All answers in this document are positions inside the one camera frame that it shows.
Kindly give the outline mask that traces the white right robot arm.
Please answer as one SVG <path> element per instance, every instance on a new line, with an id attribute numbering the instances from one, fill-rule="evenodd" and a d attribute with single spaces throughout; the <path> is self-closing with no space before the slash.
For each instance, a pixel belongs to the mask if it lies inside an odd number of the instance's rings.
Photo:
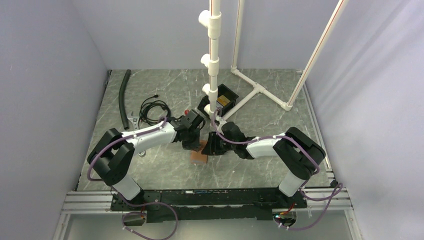
<path id="1" fill-rule="evenodd" d="M 228 151 L 241 159 L 279 157 L 282 160 L 288 173 L 275 194 L 276 203 L 282 208 L 295 201 L 295 193 L 319 173 L 319 165 L 326 157 L 324 149 L 296 127 L 278 135 L 258 137 L 246 136 L 234 122 L 225 123 L 221 132 L 210 132 L 201 153 L 220 156 Z"/>

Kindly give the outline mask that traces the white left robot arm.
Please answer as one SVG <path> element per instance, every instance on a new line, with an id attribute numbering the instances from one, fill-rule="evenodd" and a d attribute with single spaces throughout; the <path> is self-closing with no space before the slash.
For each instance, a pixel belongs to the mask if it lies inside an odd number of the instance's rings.
<path id="1" fill-rule="evenodd" d="M 100 181 L 116 190 L 131 210 L 139 209 L 145 201 L 145 192 L 129 175 L 134 156 L 156 146 L 181 143 L 184 150 L 198 151 L 200 131 L 205 119 L 195 110 L 180 117 L 163 116 L 158 123 L 146 128 L 120 132 L 107 130 L 87 157 L 87 179 Z M 98 178 L 91 176 L 94 171 Z"/>

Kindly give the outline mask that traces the black card tray box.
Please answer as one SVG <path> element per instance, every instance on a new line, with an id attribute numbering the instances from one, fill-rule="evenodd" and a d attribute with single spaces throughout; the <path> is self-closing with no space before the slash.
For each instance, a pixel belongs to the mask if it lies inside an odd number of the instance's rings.
<path id="1" fill-rule="evenodd" d="M 205 96 L 200 100 L 197 110 L 200 111 L 205 117 L 210 118 L 210 114 L 206 111 L 205 107 L 210 104 L 209 100 L 209 90 L 210 84 L 207 83 L 202 87 L 202 91 L 205 93 Z M 229 89 L 225 84 L 220 84 L 217 87 L 217 100 L 216 107 L 221 108 L 221 111 L 217 114 L 220 117 L 223 117 L 226 113 L 232 110 L 238 100 L 239 96 Z"/>

